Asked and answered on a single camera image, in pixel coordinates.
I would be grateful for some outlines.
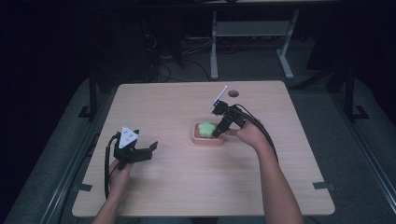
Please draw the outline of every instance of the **small black object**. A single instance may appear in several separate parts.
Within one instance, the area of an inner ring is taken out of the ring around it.
[[[90,192],[91,189],[92,189],[92,185],[80,184],[80,185],[78,185],[78,186],[75,186],[75,188],[76,188],[77,190],[83,190],[83,191]]]
[[[157,148],[158,142],[155,142],[149,146],[149,148],[136,149],[137,139],[132,143],[128,144],[124,148],[119,148],[120,139],[117,139],[114,147],[114,158],[120,161],[118,168],[122,170],[127,163],[149,161],[152,157],[152,151]]]
[[[215,131],[213,131],[212,135],[214,137],[219,137],[222,133],[227,132],[230,130],[231,124],[234,122],[240,128],[243,128],[246,124],[246,119],[248,119],[252,124],[254,124],[261,132],[264,134],[265,138],[267,139],[270,147],[274,151],[274,154],[277,159],[276,149],[274,142],[271,139],[270,134],[265,130],[264,126],[260,123],[260,121],[252,114],[250,114],[242,105],[231,105],[228,106],[226,103],[217,100],[214,104],[215,108],[212,111],[212,114],[218,116],[222,115],[223,118],[221,122],[216,126]],[[243,112],[238,106],[242,107],[246,110],[247,113]]]
[[[90,74],[89,77],[90,83],[90,106],[83,106],[81,111],[79,112],[79,118],[89,118],[90,121],[93,120],[97,112],[97,99],[96,99],[96,81],[93,74]]]
[[[215,102],[215,109],[212,111],[212,113],[216,116],[222,115],[223,118],[216,127],[215,131],[212,133],[214,137],[219,137],[222,133],[230,130],[230,126],[233,122],[240,128],[243,128],[245,126],[246,121],[236,111],[242,113],[242,110],[239,109],[236,105],[228,106],[222,101]]]
[[[315,189],[328,189],[328,190],[336,190],[333,184],[328,184],[326,182],[317,182],[313,183]]]
[[[231,90],[231,91],[228,91],[228,95],[235,98],[239,95],[239,92],[235,91],[235,90]]]
[[[139,130],[134,130],[134,133],[139,134]],[[140,161],[148,161],[152,158],[152,151],[157,148],[158,142],[155,142],[149,146],[149,148],[136,149],[134,146],[136,145],[137,139],[132,143],[128,144],[123,148],[119,148],[121,133],[117,132],[114,136],[111,137],[108,145],[106,147],[106,155],[105,155],[105,196],[108,197],[108,184],[110,180],[111,174],[109,174],[109,157],[110,157],[110,146],[114,139],[117,139],[116,145],[114,146],[114,158],[119,160],[119,164],[116,167],[119,170],[122,170],[127,163],[140,162]]]

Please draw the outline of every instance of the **green ball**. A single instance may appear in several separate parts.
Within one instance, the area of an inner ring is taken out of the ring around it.
[[[215,131],[216,126],[209,121],[200,123],[198,125],[198,132],[202,138],[211,138],[212,133]]]

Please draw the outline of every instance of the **metal frame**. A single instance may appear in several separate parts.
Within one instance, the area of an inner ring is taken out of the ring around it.
[[[332,100],[335,102],[336,108],[340,112],[340,115],[343,118],[346,126],[353,134],[356,142],[359,144],[359,147],[361,148],[361,152],[364,154],[364,157],[369,165],[371,172],[373,173],[373,176],[378,186],[381,188],[390,207],[392,208],[393,212],[396,214],[396,189],[390,182],[381,164],[376,159],[375,154],[371,150],[370,146],[367,144],[366,140],[364,139],[356,123],[350,119],[349,115],[344,113],[345,109],[343,108],[342,99],[340,99],[340,97],[337,96],[336,94],[332,94],[331,97]]]
[[[211,78],[219,78],[218,58],[216,54],[217,36],[267,36],[283,35],[285,42],[282,48],[276,50],[277,57],[282,65],[286,79],[294,79],[291,72],[286,52],[289,47],[299,9],[293,11],[290,21],[218,21],[217,11],[213,11],[212,21],[212,50],[210,51]]]
[[[78,117],[79,118],[89,118],[90,121],[93,120],[93,118],[96,115],[98,103],[96,99],[96,81],[94,74],[91,73],[89,77],[89,82],[90,82],[90,105],[89,106],[84,106],[82,107],[81,111],[79,112]]]
[[[109,95],[103,94],[100,105],[111,105],[109,103],[110,100],[111,99]],[[108,108],[105,106],[99,106],[98,110],[96,111],[96,116],[92,121],[87,123],[84,134],[79,139],[73,156],[68,163],[66,170],[64,171],[64,175],[62,176],[56,189],[53,191],[52,198],[49,202],[46,212],[43,214],[43,217],[40,220],[40,223],[57,223],[62,211],[62,207],[65,206],[65,202],[67,200],[67,191],[71,189],[74,176],[78,172],[79,165],[85,159],[87,148],[89,148],[91,144],[90,139],[95,137],[96,131],[98,129],[100,130],[101,126],[103,126],[103,122],[98,120],[106,116],[106,113],[108,112],[107,109]]]

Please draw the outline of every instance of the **black cable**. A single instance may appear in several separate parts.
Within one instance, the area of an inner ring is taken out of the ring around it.
[[[168,66],[166,66],[166,65],[164,65],[164,64],[158,64],[158,65],[160,65],[160,66],[162,66],[162,67],[164,67],[166,70],[168,70],[168,76],[166,77],[166,80],[165,81],[162,81],[161,80],[161,82],[162,83],[164,83],[164,82],[167,82],[169,79],[171,79],[171,76],[172,76],[172,71],[171,71],[171,69],[168,67]],[[161,73],[158,71],[158,75],[159,75],[159,77],[160,77],[160,79],[161,79],[161,77],[164,77],[163,75],[161,75]]]
[[[117,167],[119,167],[120,162],[117,163],[117,165],[113,168],[113,170],[110,172],[110,176],[108,177],[108,179],[110,179],[111,175],[113,174],[113,172],[116,170]]]
[[[228,109],[243,116],[244,118],[247,118],[248,120],[250,120],[250,122],[252,122],[254,125],[256,125],[256,127],[262,132],[262,134],[264,134],[265,138],[267,139],[268,143],[270,144],[270,147],[274,151],[276,159],[278,160],[274,142],[271,139],[270,134],[267,132],[267,130],[265,130],[264,126],[256,118],[254,118],[253,116],[250,116],[249,114],[246,114],[246,113],[239,111],[237,109],[232,109],[230,107]]]
[[[177,79],[177,78],[173,78],[173,77],[171,77],[169,79],[174,80],[174,81],[179,81],[179,82],[189,82],[189,81],[186,81],[186,80],[183,80],[183,79]]]
[[[235,54],[238,53],[240,51],[242,51],[242,46],[240,44],[234,43],[233,41],[230,40],[225,40],[225,42],[229,42],[229,43],[222,43],[219,42],[219,46],[218,46],[218,54]]]
[[[119,136],[120,136],[120,133],[114,134],[111,137],[110,141],[108,141],[108,145],[106,147],[106,155],[105,155],[105,196],[106,196],[106,199],[108,197],[108,181],[110,179],[110,175],[108,174],[108,166],[109,166],[108,164],[109,164],[109,158],[110,158],[110,146],[111,146],[111,143],[113,142],[113,140],[118,138]]]
[[[204,70],[204,72],[205,72],[205,74],[206,74],[206,77],[207,77],[207,80],[208,80],[208,81],[212,81],[212,79],[210,79],[209,74],[206,72],[206,69],[205,69],[200,63],[195,62],[195,61],[192,61],[192,60],[188,60],[188,59],[183,59],[183,61],[184,61],[184,62],[189,62],[189,63],[195,63],[195,64],[197,64],[198,66],[200,66],[200,67],[202,68],[202,70]]]
[[[201,51],[201,50],[203,50],[203,49],[208,49],[208,48],[210,48],[212,40],[211,40],[210,38],[208,38],[208,39],[209,39],[209,40],[206,41],[203,45],[197,46],[197,47],[194,47],[194,48],[192,48],[192,49],[188,49],[188,50],[182,52],[182,55],[193,54],[193,53],[196,53],[196,52]]]
[[[242,107],[251,117],[254,118],[254,116],[244,106],[242,106],[242,105],[237,105],[237,106]]]
[[[320,224],[319,221],[317,221],[314,217],[308,217],[309,219],[311,219],[313,222],[315,222],[315,224]]]

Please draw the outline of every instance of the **wooden table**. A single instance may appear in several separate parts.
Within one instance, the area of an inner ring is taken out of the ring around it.
[[[105,202],[105,148],[111,136],[127,125],[140,130],[137,148],[159,144],[151,161],[134,165],[121,216],[262,216],[254,150],[232,136],[222,146],[191,141],[194,122],[221,120],[211,114],[209,106],[224,85],[240,94],[231,98],[226,92],[221,100],[243,105],[272,136],[281,169],[303,214],[331,214],[334,205],[329,191],[313,186],[323,182],[323,177],[280,81],[121,85],[83,180],[92,189],[78,193],[73,214],[93,217]]]

